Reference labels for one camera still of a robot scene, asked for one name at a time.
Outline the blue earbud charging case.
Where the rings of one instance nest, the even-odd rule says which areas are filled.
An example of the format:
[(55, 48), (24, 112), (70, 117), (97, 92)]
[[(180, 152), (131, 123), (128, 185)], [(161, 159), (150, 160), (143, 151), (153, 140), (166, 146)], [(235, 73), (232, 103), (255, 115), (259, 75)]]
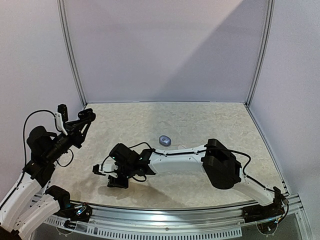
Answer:
[(171, 138), (166, 135), (161, 135), (158, 141), (159, 141), (159, 144), (164, 147), (169, 147), (172, 144)]

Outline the black earbud charging case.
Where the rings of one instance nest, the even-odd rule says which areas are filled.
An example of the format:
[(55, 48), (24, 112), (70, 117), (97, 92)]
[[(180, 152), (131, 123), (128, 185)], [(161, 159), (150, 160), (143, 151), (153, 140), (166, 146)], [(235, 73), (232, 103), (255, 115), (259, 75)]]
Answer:
[(96, 114), (93, 112), (92, 108), (88, 108), (80, 111), (77, 114), (77, 116), (78, 116), (78, 119), (81, 121), (93, 122), (96, 119)]

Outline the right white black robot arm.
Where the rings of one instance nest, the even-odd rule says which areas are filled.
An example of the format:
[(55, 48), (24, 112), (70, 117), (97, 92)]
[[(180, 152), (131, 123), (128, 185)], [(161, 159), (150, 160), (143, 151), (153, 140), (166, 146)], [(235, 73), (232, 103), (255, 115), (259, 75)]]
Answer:
[(140, 153), (118, 143), (109, 153), (113, 163), (103, 162), (100, 170), (108, 174), (108, 187), (126, 189), (129, 179), (167, 172), (201, 172), (211, 185), (220, 190), (234, 189), (258, 203), (262, 218), (284, 214), (288, 201), (277, 187), (267, 187), (246, 172), (236, 156), (246, 153), (228, 149), (211, 138), (206, 144), (184, 150), (160, 150), (152, 147)]

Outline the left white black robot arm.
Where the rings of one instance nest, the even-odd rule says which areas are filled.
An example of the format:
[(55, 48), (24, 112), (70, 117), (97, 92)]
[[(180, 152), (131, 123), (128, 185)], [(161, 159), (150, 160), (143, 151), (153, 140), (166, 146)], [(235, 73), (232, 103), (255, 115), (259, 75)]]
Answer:
[(70, 202), (70, 193), (52, 185), (42, 198), (28, 210), (36, 193), (43, 189), (56, 169), (56, 161), (71, 146), (81, 148), (91, 123), (91, 117), (65, 124), (66, 132), (48, 132), (44, 126), (35, 127), (26, 142), (31, 150), (30, 161), (24, 166), (17, 185), (0, 203), (0, 238), (2, 240), (26, 240), (48, 217), (57, 214), (68, 222), (87, 223), (93, 213), (87, 203)]

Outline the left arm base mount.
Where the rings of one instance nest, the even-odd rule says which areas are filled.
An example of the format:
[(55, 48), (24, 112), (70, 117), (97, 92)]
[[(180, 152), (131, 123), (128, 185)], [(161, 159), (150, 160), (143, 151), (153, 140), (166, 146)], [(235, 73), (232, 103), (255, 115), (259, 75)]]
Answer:
[(74, 204), (71, 203), (68, 208), (61, 209), (54, 215), (69, 219), (71, 222), (88, 223), (93, 214), (93, 208), (86, 202)]

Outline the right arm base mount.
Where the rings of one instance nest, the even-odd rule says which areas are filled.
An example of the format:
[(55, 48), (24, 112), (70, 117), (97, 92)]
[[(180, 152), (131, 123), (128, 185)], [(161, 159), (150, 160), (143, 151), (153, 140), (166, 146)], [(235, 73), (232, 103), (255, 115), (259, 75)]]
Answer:
[(274, 200), (271, 204), (262, 206), (259, 204), (246, 206), (241, 209), (245, 223), (272, 219), (285, 213), (281, 200)]

